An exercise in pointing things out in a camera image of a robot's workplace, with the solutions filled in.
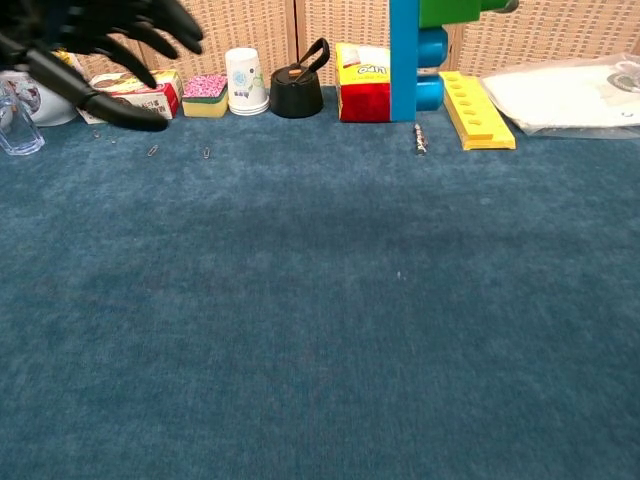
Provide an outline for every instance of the robotic hand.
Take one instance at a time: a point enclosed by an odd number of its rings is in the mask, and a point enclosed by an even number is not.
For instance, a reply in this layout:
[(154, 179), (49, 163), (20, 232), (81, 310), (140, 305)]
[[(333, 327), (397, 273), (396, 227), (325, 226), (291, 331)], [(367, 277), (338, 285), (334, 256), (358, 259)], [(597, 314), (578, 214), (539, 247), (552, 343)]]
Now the robotic hand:
[(512, 13), (515, 12), (518, 7), (520, 6), (520, 0), (509, 0), (509, 2), (507, 3), (507, 5), (500, 9), (500, 10), (496, 10), (497, 13)]
[(126, 67), (151, 88), (144, 64), (109, 34), (120, 33), (176, 59), (178, 52), (156, 30), (171, 34), (195, 54), (202, 31), (177, 0), (4, 0), (0, 9), (0, 70), (29, 73), (78, 108), (122, 128), (160, 131), (168, 121), (100, 93), (52, 50), (102, 54)]

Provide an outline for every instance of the pink sponge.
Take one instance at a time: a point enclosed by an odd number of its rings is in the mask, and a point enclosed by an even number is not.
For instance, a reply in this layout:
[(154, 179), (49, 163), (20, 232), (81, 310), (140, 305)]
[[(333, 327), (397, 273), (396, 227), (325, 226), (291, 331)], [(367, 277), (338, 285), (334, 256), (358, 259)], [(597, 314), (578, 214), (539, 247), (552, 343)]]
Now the pink sponge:
[(189, 80), (182, 99), (187, 117), (220, 118), (227, 111), (229, 95), (224, 75), (198, 75)]
[(219, 97), (227, 86), (224, 75), (198, 75), (189, 80), (185, 97)]

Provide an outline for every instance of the black pot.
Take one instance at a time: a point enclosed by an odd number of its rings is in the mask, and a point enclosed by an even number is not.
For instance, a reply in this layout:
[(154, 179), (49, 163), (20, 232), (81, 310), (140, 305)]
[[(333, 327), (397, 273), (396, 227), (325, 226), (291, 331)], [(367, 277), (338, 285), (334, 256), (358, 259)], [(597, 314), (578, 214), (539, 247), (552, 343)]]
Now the black pot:
[[(301, 65), (320, 50), (322, 55), (308, 68)], [(329, 43), (321, 38), (298, 63), (273, 72), (269, 91), (271, 111), (285, 118), (305, 118), (320, 112), (324, 100), (316, 72), (326, 65), (330, 57)]]

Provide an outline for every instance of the woven panel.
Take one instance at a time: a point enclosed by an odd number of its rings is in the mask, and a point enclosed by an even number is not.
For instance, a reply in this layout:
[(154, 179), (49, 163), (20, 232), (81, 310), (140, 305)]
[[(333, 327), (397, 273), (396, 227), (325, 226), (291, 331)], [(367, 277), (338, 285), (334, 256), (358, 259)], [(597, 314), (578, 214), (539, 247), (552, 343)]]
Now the woven panel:
[(319, 72), (323, 85), (335, 84), (337, 42), (389, 46), (388, 0), (304, 0), (302, 12), (303, 18), (298, 20), (298, 25), (303, 25), (301, 48), (320, 37), (331, 45), (331, 62)]
[(526, 62), (630, 52), (639, 37), (639, 0), (521, 0), (515, 13), (486, 13), (467, 25), (459, 69), (483, 75)]
[(290, 63), (285, 2), (282, 0), (184, 0), (182, 4), (196, 18), (205, 33), (204, 53), (194, 55), (169, 39), (180, 52), (178, 60), (151, 53), (156, 68), (175, 68), (184, 80), (194, 75), (225, 73), (224, 54), (234, 47), (258, 50), (260, 63), (269, 83), (271, 73)]
[[(123, 35), (113, 35), (113, 38), (119, 43), (126, 46), (134, 55), (142, 60), (142, 54), (140, 52), (138, 42), (129, 40)], [(123, 66), (117, 63), (113, 63), (104, 55), (78, 55), (78, 60), (80, 61), (82, 67), (85, 69), (85, 72), (89, 79), (95, 77), (96, 75), (100, 75), (101, 73), (117, 73), (125, 72), (127, 70)]]

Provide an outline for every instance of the white paper cup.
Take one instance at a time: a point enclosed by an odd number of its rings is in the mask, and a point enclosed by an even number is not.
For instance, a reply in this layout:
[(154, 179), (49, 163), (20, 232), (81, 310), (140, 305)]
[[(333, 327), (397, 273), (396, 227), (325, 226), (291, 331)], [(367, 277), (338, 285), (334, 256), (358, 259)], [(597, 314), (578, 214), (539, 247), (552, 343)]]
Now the white paper cup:
[(227, 66), (229, 110), (238, 115), (256, 115), (269, 108), (269, 97), (258, 52), (233, 48), (224, 56)]

